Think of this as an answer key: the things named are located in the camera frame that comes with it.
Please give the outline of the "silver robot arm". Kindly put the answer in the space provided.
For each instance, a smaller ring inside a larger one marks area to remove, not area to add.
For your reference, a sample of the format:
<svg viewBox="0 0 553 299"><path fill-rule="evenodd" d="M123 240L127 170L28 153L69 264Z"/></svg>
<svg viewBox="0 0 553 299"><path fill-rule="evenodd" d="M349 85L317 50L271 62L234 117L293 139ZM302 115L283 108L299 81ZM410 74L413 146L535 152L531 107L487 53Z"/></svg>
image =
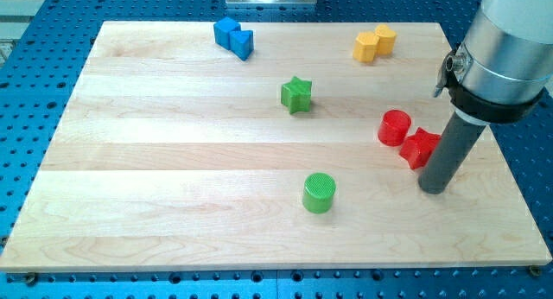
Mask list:
<svg viewBox="0 0 553 299"><path fill-rule="evenodd" d="M533 110L551 76L552 0L481 0L435 91L448 89L461 124L509 124Z"/></svg>

